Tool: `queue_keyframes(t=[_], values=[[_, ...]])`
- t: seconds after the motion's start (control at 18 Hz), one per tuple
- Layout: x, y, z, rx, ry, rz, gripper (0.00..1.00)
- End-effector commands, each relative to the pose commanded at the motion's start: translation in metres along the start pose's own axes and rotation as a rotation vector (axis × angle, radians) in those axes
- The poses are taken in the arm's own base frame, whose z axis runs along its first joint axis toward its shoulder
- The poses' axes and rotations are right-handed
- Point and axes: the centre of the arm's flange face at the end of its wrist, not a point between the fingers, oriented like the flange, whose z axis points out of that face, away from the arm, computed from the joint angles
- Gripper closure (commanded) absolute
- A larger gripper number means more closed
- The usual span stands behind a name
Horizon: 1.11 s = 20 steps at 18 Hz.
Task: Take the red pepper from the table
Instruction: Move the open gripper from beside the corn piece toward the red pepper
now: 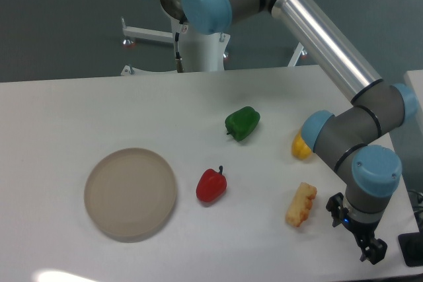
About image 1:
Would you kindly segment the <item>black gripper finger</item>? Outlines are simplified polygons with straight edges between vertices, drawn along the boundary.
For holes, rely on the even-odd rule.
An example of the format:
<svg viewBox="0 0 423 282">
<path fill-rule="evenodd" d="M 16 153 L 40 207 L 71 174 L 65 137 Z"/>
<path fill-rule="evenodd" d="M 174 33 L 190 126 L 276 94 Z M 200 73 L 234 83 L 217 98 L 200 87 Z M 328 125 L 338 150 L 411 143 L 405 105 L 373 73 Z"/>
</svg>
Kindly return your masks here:
<svg viewBox="0 0 423 282">
<path fill-rule="evenodd" d="M 358 239 L 358 246 L 362 251 L 361 262 L 367 260 L 372 265 L 375 265 L 385 258 L 387 243 L 382 239 L 365 236 Z"/>
<path fill-rule="evenodd" d="M 331 196 L 326 204 L 326 210 L 331 214 L 332 226 L 337 227 L 345 222 L 346 212 L 343 206 L 344 196 L 341 192 Z"/>
</svg>

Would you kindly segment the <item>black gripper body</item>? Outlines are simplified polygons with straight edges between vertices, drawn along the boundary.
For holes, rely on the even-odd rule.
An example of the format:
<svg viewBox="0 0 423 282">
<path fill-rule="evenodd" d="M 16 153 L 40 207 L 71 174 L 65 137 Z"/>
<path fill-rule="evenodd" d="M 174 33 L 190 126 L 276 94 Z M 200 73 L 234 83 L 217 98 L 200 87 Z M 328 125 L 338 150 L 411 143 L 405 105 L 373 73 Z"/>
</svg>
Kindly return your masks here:
<svg viewBox="0 0 423 282">
<path fill-rule="evenodd" d="M 343 207 L 340 220 L 354 235 L 357 243 L 370 243 L 375 238 L 375 230 L 381 220 L 381 214 L 363 213 L 353 207 Z"/>
</svg>

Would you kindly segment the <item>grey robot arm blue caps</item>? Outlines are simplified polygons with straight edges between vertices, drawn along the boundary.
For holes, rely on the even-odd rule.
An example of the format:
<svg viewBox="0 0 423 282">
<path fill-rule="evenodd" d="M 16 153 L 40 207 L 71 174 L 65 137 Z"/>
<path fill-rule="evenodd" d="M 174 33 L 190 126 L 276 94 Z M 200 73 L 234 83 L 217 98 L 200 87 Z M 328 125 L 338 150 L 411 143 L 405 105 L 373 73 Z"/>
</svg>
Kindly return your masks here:
<svg viewBox="0 0 423 282">
<path fill-rule="evenodd" d="M 402 174 L 400 158 L 374 141 L 415 115 L 418 101 L 403 84 L 388 85 L 313 0 L 160 0 L 174 18 L 171 41 L 178 72 L 222 68 L 221 53 L 182 44 L 182 28 L 202 38 L 223 36 L 234 23 L 262 11 L 281 20 L 352 107 L 336 116 L 321 110 L 303 124 L 301 136 L 346 184 L 326 206 L 333 225 L 350 231 L 361 259 L 379 263 L 387 244 L 375 230 Z"/>
</svg>

